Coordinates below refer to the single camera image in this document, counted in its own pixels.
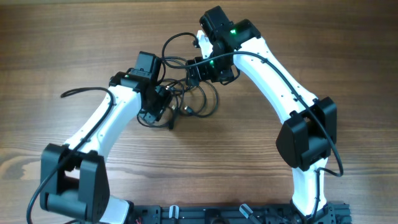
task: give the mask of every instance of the brown table surface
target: brown table surface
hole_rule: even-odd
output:
[[[0,7],[0,223],[25,222],[42,150],[78,131],[104,97],[60,94],[108,86],[140,50],[160,55],[170,36],[196,33],[218,4],[235,22],[250,19],[303,86],[337,104],[345,175],[326,175],[327,199],[349,203],[354,223],[398,222],[398,4],[275,0]],[[176,40],[167,54],[200,55],[191,41]],[[215,86],[220,107],[209,118],[181,118],[173,131],[127,125],[107,163],[113,195],[136,205],[289,202],[292,171],[275,147],[281,124],[270,103],[245,75]],[[187,101],[199,107],[200,92]],[[333,156],[327,167],[337,170]],[[38,203],[33,215],[69,220]]]

